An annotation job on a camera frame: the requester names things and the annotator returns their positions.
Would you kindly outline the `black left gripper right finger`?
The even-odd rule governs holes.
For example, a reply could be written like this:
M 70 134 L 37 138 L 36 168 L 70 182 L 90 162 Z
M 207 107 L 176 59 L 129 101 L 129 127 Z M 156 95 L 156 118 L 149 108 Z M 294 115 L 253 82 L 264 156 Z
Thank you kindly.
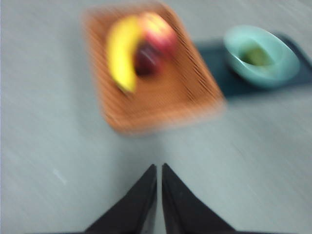
M 236 234 L 198 199 L 168 164 L 162 165 L 162 206 L 168 234 Z

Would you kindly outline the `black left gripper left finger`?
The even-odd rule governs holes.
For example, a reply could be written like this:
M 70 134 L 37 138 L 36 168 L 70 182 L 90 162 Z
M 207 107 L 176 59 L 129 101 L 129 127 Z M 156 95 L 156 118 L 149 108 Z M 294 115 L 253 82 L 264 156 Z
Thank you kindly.
M 126 195 L 98 218 L 86 234 L 138 234 L 156 199 L 156 165 L 152 164 Z

